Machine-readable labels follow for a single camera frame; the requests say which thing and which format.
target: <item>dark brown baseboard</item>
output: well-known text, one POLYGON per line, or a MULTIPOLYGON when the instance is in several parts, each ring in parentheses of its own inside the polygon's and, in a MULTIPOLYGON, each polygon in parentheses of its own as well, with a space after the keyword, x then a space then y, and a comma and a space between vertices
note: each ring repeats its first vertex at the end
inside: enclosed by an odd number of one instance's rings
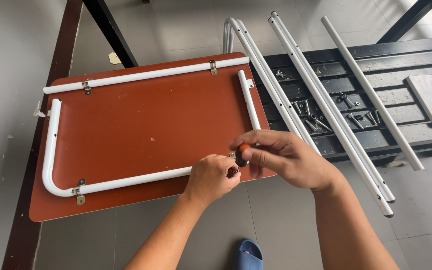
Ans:
MULTIPOLYGON (((56 79, 68 77, 69 75, 82 5, 82 0, 68 0, 66 3, 46 86, 50 86, 56 79)), ((41 105, 42 112, 46 111, 47 104, 48 95, 44 95, 41 105)), ((38 162, 37 154, 39 153, 44 120, 44 118, 38 117, 31 146, 34 151, 30 151, 29 154, 2 270, 31 270, 33 267, 41 223, 29 219, 29 205, 31 193, 33 192, 33 182, 38 162)))

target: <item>gray wall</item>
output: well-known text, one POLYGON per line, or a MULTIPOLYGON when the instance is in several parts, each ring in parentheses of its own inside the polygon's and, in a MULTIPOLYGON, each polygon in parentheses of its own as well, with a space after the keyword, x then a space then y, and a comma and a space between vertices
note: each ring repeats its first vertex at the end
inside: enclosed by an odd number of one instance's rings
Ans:
POLYGON ((65 0, 0 0, 0 269, 65 0))

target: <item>gray tile floor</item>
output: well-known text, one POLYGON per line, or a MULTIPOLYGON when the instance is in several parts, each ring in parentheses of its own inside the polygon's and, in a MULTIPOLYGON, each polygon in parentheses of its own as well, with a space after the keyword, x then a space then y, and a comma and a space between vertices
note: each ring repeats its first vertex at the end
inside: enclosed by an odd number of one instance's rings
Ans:
MULTIPOLYGON (((263 55, 284 53, 267 18, 277 11, 303 51, 335 48, 319 19, 327 15, 347 46, 375 43, 416 0, 106 0, 140 65, 222 51, 227 17, 241 19, 263 55)), ((432 38, 427 15, 402 39, 432 38)), ((235 40, 235 51, 242 47, 235 40)), ((121 69, 83 9, 72 76, 121 69)), ((379 169, 397 200, 393 218, 375 205, 351 163, 337 167, 401 269, 432 269, 432 158, 426 169, 379 169)), ((176 200, 158 200, 45 221, 35 269, 121 269, 176 200)), ((230 269, 242 237, 258 241, 265 269, 322 269, 315 204, 309 190, 279 176, 244 182, 211 205, 196 224, 178 269, 230 269)))

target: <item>forearm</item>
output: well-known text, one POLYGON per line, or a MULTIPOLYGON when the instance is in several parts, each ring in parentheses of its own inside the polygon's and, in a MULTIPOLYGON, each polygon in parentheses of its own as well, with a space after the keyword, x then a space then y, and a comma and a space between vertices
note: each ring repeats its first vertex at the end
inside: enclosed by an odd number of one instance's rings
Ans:
POLYGON ((186 194, 180 195, 124 269, 176 269, 186 241, 205 208, 186 194))
POLYGON ((313 194, 324 269, 398 269, 343 175, 313 194))

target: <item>brown table top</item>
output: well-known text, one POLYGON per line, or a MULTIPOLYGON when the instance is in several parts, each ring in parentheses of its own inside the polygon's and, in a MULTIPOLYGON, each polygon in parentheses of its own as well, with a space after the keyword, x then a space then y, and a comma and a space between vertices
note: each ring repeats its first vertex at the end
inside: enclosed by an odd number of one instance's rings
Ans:
MULTIPOLYGON (((52 85, 81 82, 185 65, 244 57, 221 54, 113 70, 56 80, 52 85)), ((227 156, 228 143, 250 131, 251 121, 238 70, 253 78, 248 64, 93 87, 91 95, 74 90, 49 95, 62 101, 54 184, 67 189, 86 179, 93 184, 192 166, 208 154, 227 156)), ((256 88, 250 88, 261 129, 269 129, 256 88)), ((188 177, 177 177, 75 197, 51 194, 42 182, 49 121, 45 121, 29 216, 35 222, 81 214, 183 192, 188 177)), ((241 181, 252 180, 248 167, 241 181)), ((264 176, 275 175, 270 170, 264 176)))

